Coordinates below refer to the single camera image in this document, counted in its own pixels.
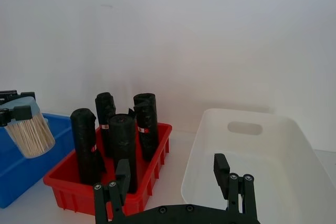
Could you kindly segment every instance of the white tray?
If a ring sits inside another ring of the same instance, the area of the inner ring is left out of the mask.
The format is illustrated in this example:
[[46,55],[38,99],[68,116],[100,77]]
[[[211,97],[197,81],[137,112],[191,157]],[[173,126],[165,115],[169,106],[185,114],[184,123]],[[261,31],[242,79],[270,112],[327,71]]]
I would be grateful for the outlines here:
[[246,111],[204,112],[184,174],[188,204],[225,209],[213,172],[224,153],[231,172],[252,174],[261,224],[336,223],[336,189],[293,120]]

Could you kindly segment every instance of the rolled trash bag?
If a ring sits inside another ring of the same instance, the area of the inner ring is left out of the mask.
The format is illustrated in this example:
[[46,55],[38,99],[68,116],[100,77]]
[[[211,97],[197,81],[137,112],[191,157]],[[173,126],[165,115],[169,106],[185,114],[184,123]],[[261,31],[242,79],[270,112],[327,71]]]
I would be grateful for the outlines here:
[[75,143],[79,178],[82,184],[94,185],[106,172],[104,161],[96,146],[96,117],[89,109],[77,109],[70,116]]
[[115,115],[113,96],[109,92],[98,94],[96,99],[97,117],[106,157],[113,157],[112,142],[109,136],[108,119]]
[[116,114],[109,118],[110,138],[113,146],[114,168],[117,168],[121,159],[128,159],[131,170],[131,181],[128,192],[136,193],[138,188],[137,161],[135,155],[135,115],[132,110],[129,114]]
[[159,145],[155,94],[137,94],[133,99],[142,157],[150,161]]

